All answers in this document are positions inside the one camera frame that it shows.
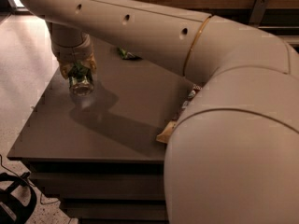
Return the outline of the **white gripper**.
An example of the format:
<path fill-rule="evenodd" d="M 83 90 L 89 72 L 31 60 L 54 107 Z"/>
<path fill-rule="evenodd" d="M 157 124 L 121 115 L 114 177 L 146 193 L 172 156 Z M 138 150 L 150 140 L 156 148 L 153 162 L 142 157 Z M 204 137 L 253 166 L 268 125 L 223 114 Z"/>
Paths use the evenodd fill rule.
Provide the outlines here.
<path fill-rule="evenodd" d="M 64 79 L 74 66 L 74 62 L 83 61 L 84 67 L 96 73 L 96 60 L 93 53 L 93 42 L 89 35 L 59 35 L 51 38 L 52 52 L 59 61 L 60 73 Z"/>

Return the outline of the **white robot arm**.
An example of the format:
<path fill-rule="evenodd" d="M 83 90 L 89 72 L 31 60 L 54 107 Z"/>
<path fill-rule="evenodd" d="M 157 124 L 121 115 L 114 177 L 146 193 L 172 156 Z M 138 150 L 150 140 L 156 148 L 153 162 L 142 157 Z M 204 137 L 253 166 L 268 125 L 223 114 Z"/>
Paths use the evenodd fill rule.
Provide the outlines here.
<path fill-rule="evenodd" d="M 170 224 L 299 224 L 299 61 L 289 44 L 132 0 L 21 2 L 201 86 L 167 145 Z"/>

